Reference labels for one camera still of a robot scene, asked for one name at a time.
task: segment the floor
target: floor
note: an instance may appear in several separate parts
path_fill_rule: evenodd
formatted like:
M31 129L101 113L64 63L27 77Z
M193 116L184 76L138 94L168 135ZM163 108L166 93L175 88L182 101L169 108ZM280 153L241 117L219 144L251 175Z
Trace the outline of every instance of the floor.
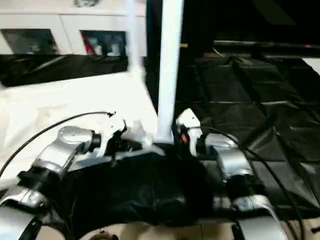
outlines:
M305 220L306 240L320 238L320 232L313 234L310 228L320 226L320 218ZM288 239L293 236L288 228L283 225L288 234ZM120 240L233 240L231 225L224 224L203 224L190 227L170 228L164 226L150 226L146 223L116 224L103 228L102 230L115 234ZM81 240L89 240L93 235L98 234L100 229L85 235ZM43 227L36 240L63 240L62 235L56 230Z

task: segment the white pole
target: white pole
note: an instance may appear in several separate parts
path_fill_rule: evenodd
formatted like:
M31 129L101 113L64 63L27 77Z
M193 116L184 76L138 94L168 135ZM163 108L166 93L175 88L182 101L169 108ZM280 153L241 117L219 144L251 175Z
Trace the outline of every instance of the white pole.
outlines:
M171 125L176 101L183 11L184 0L163 0L156 142L173 142Z
M137 16L135 0L126 0L127 24L126 40L128 45L128 72L134 76L141 76L143 73L142 61L139 56L139 42L137 41Z

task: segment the black fabric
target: black fabric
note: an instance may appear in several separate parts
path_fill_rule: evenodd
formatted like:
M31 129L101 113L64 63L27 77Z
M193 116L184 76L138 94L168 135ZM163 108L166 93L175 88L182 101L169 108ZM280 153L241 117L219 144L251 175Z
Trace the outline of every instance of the black fabric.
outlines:
M0 70L5 86L115 73L127 67L125 59L76 55L2 56L0 63L5 66ZM145 63L146 84L157 108L159 69ZM203 125L237 137L268 161L303 217L315 218L320 216L319 87L320 76L299 59L182 56L175 116L191 108ZM63 202L56 200L61 205L58 212L70 216L77 237L116 223L185 226L201 219L236 217L214 159L178 159L170 148L168 153L68 173L61 183ZM294 219L270 173L256 159L253 165L279 217Z

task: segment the black cable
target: black cable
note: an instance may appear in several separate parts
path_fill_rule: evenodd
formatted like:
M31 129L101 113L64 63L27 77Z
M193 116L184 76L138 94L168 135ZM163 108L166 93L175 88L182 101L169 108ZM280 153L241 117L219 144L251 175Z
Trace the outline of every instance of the black cable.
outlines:
M316 234L316 233L320 232L320 226L311 228L311 232L312 232L313 234Z
M81 114L77 114L71 117L68 117L64 120L58 121L48 127L46 127L45 129L41 130L40 132L38 132L37 134L35 134L34 136L32 136L28 141L26 141L24 144L22 144L9 158L8 160L4 163L4 165L2 166L1 170L0 170L0 178L3 175L4 171L6 170L6 168L8 167L8 165L12 162L12 160L15 158L15 156L17 156L18 153L21 152L21 150L23 150L28 144L30 144L33 140L35 140L37 137L39 137L40 135L44 134L45 132L55 128L56 126L59 126L61 124L64 124L65 122L68 122L70 120L73 119L77 119L86 115L108 115L109 117L113 115L113 113L109 113L106 111L92 111L92 112L85 112L85 113L81 113Z
M303 224L303 220L301 217L301 214L298 210L297 204L295 203L294 199L291 197L291 195L289 194L288 190L286 189L286 187L282 184L282 182L279 180L279 178L277 177L277 175L275 174L275 172L271 169L271 167L268 165L267 161L265 159L263 159L261 156L259 156L257 153L255 153L254 151L250 150L247 147L242 146L239 141L237 141L234 137L228 135L227 133L214 128L214 127L209 127L209 126L196 126L196 127L190 127L189 129L200 129L200 128L204 128L204 129L208 129L208 130L212 130L218 134L221 134L223 136L225 136L226 138L230 139L231 141L233 141L240 150L244 150L248 153L250 153L251 155L253 155L255 158L257 158L264 166L265 168L269 171L269 173L271 174L271 176L273 177L273 179L275 180L275 182L277 183L277 185L279 186L279 188L281 189L281 191L283 192L285 198L287 199L287 201L289 202L289 204L291 205L292 209L294 210L295 214L296 214L296 218L299 222L299 226L300 226L300 240L305 240L306 237L306 230L305 230L305 226Z

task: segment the shelf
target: shelf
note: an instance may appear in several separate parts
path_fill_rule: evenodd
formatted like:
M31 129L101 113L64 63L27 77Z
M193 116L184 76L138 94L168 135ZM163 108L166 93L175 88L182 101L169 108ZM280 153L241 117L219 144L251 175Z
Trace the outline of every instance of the shelf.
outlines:
M146 15L146 0L134 0L136 15ZM66 14L125 16L125 0L100 0L93 7L76 7L74 0L2 0L0 14Z

